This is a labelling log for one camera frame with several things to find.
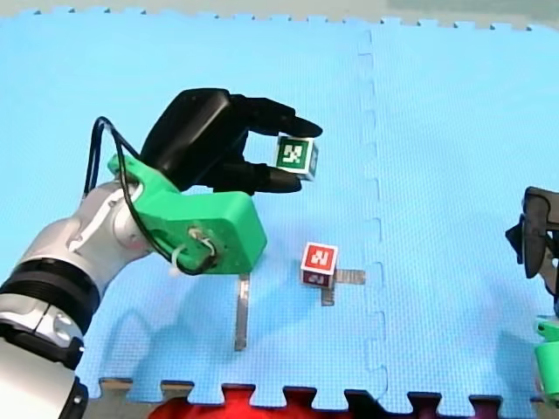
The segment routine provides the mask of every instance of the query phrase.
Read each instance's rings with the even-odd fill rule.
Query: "robotic hand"
[[[547,402],[559,409],[559,194],[528,188],[524,193],[520,222],[507,231],[508,242],[516,252],[518,264],[524,265],[527,278],[539,274],[546,290],[553,296],[555,318],[537,321],[537,332],[545,342],[535,349],[538,389]]]
[[[117,149],[108,165],[115,179],[96,187],[107,128]],[[249,196],[301,185],[296,175],[245,161],[249,131],[322,132],[291,107],[222,89],[180,93],[139,154],[110,121],[96,121],[80,206],[38,234],[0,287],[3,416],[84,415],[88,394],[74,373],[84,335],[107,287],[129,263],[157,252],[189,275],[252,269],[266,235]],[[217,193],[182,195],[195,185]]]

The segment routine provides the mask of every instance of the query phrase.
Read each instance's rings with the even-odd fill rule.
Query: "green gripper part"
[[[134,208],[156,242],[171,253],[184,249],[177,262],[195,270],[209,255],[207,246],[189,235],[191,229],[209,238],[217,250],[217,263],[206,273],[249,273],[264,251],[267,239],[256,208],[244,192],[183,195],[159,171],[125,156],[127,176],[141,184]],[[108,163],[119,172],[118,156]]]
[[[553,320],[537,323],[538,333],[546,342],[535,348],[542,390],[546,401],[554,407],[559,403],[559,324]]]

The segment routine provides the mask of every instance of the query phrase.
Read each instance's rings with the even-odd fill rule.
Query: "green marker cube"
[[[275,166],[295,173],[302,181],[313,181],[318,161],[314,138],[295,138],[281,135],[276,148]]]

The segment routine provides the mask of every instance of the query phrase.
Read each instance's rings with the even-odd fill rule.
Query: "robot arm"
[[[96,186],[104,128],[117,148],[109,163],[115,179]],[[189,275],[254,266],[266,237],[249,196],[301,186],[296,175],[245,161],[249,131],[321,134],[288,106],[223,89],[180,93],[139,154],[108,120],[98,119],[80,206],[45,227],[0,286],[3,416],[84,415],[87,389],[74,373],[84,336],[107,288],[131,262],[157,252]],[[220,193],[181,194],[195,185]],[[251,234],[257,243],[246,245]]]

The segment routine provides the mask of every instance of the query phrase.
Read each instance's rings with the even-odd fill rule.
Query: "interlocking foam tile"
[[[227,383],[255,385],[259,406],[283,406],[284,387],[316,388],[316,409],[345,409],[346,389],[380,397],[383,279],[377,181],[365,179],[376,147],[362,23],[70,11],[31,10],[0,27],[4,275],[43,226],[79,204],[99,115],[139,148],[177,93],[217,86],[287,103],[324,128],[316,182],[255,197],[269,245],[252,273],[247,349],[233,351],[235,277],[170,278],[152,256],[114,281],[86,337],[78,373],[91,396],[99,378],[123,378],[144,402],[161,400],[160,381],[194,382],[198,403],[221,403]],[[272,163],[274,150],[275,139],[253,135],[246,157]],[[109,140],[102,161],[113,152]],[[320,291],[300,284],[307,241],[339,246],[339,267],[367,270],[367,284],[340,285],[335,306],[322,307]]]
[[[504,232],[527,186],[559,189],[559,36],[530,29],[371,27],[388,411],[432,392],[442,415],[471,415],[469,395],[533,415],[533,321],[552,298]]]

